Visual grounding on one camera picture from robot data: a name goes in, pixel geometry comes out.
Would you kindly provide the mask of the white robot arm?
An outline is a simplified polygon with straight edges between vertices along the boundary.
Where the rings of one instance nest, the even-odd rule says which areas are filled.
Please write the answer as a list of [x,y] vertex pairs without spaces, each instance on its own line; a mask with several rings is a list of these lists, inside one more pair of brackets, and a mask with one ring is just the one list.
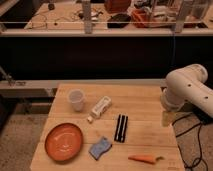
[[164,108],[162,112],[162,125],[164,127],[174,121],[186,101],[213,119],[213,89],[205,85],[207,79],[208,72],[201,64],[191,64],[167,74],[166,87],[160,96]]

